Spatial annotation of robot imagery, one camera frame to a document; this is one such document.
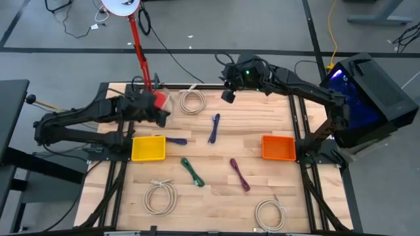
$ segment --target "plastic tray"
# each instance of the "plastic tray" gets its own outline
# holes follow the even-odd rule
[[[132,161],[163,161],[165,160],[166,137],[134,137]]]
[[[261,138],[261,156],[268,160],[295,161],[294,137],[263,135]]]

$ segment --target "wooden tabletop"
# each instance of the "wooden tabletop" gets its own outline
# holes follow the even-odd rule
[[[110,88],[125,91],[125,83],[111,83]],[[171,91],[178,98],[177,91]],[[286,208],[283,232],[309,232],[305,195],[298,164],[285,161],[267,161],[261,158],[261,136],[273,134],[294,136],[289,100],[286,96],[261,92],[241,91],[236,93],[233,104],[221,100],[221,90],[203,90],[207,107],[197,115],[185,115],[177,106],[165,128],[154,123],[137,123],[135,136],[165,135],[171,138],[187,138],[186,146],[168,143],[166,160],[158,162],[130,162],[127,167],[118,229],[170,231],[241,231],[252,232],[258,227],[255,221],[255,206],[264,199],[273,199],[274,194]],[[117,94],[108,91],[107,97]],[[189,104],[198,101],[191,98]],[[323,106],[306,101],[311,130],[316,130],[326,119]],[[220,114],[217,141],[208,144],[213,129],[212,116]],[[299,115],[300,127],[303,127]],[[115,123],[101,124],[99,132],[116,130]],[[189,172],[180,164],[187,157],[197,174],[205,181],[197,187]],[[235,158],[244,178],[251,186],[245,192],[240,179],[230,166]],[[96,208],[104,194],[109,162],[103,162],[86,178],[79,203],[75,226],[83,223]],[[350,213],[339,169],[335,165],[318,165],[322,191],[326,203],[342,221],[352,228]],[[152,186],[150,180],[172,179],[178,191],[178,202],[168,216],[149,215],[143,207],[143,197]],[[152,207],[163,209],[167,202],[163,189],[155,191]],[[313,199],[318,229],[320,215]],[[112,214],[110,201],[106,222]],[[275,225],[280,215],[274,206],[261,210],[261,218],[267,225]]]

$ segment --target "orange bin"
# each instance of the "orange bin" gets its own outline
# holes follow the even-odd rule
[[[261,156],[276,161],[295,161],[294,137],[263,135],[261,138]]]

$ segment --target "concrete floor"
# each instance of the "concrete floor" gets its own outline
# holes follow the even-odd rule
[[[0,0],[0,35],[11,24],[24,0]],[[51,7],[61,0],[49,1]],[[309,2],[321,51],[331,52],[327,16],[333,1]],[[349,14],[379,11],[384,1],[376,4],[355,4],[338,1],[333,14],[332,28],[339,44],[339,52],[394,53],[395,45],[388,40],[397,38],[405,28],[361,26],[349,24]],[[288,0],[168,0],[146,3],[156,33],[169,49],[259,49],[313,51],[303,4]],[[5,47],[36,49],[131,49],[129,25],[126,19],[110,16],[106,27],[91,31],[87,37],[74,39],[64,33],[60,23],[65,10],[55,15],[45,10],[43,1],[31,0],[13,29]],[[405,0],[396,14],[411,16],[420,21],[420,3]],[[94,24],[96,9],[91,1],[75,0],[66,21],[68,31],[79,35]],[[145,49],[162,49],[153,36],[141,35]],[[405,52],[419,53],[420,39]],[[194,82],[168,54],[147,54],[150,72],[158,72],[163,82]],[[314,60],[311,56],[261,55],[272,64],[293,69],[298,60]],[[206,83],[218,83],[222,67],[212,54],[192,51],[176,54],[177,60]],[[330,58],[323,58],[324,64]],[[399,84],[403,85],[419,70],[416,58],[376,58],[376,61]],[[128,81],[139,75],[135,54],[99,53],[15,53],[0,49],[0,79],[29,79],[29,93],[38,99],[62,108],[82,107],[93,99],[99,83]],[[298,74],[303,79],[319,83],[314,64],[300,64]],[[420,75],[404,90],[412,97],[420,96]],[[32,138],[32,123],[44,111],[24,106],[10,145],[22,151],[39,151]],[[420,120],[402,128],[391,138],[378,144],[365,157],[350,165],[354,191],[366,233],[386,235],[415,235],[420,218],[420,161],[416,144],[420,140]],[[55,149],[71,146],[59,143]],[[16,198],[18,193],[11,193]],[[37,203],[27,206],[23,224],[31,231],[50,226],[67,211],[71,202]],[[8,213],[0,221],[0,233],[6,233]],[[55,229],[72,226],[75,210]]]

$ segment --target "blue light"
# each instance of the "blue light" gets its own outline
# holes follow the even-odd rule
[[[346,103],[350,107],[350,125],[347,130],[369,127],[379,120],[379,114],[369,104],[366,95],[340,69],[333,74],[328,87],[347,96]]]
[[[333,74],[333,77],[331,77],[331,78],[335,78],[335,77],[337,77],[337,76],[339,76],[339,75],[341,75],[343,72],[341,71],[341,69],[339,69],[339,70],[337,70],[334,74]]]

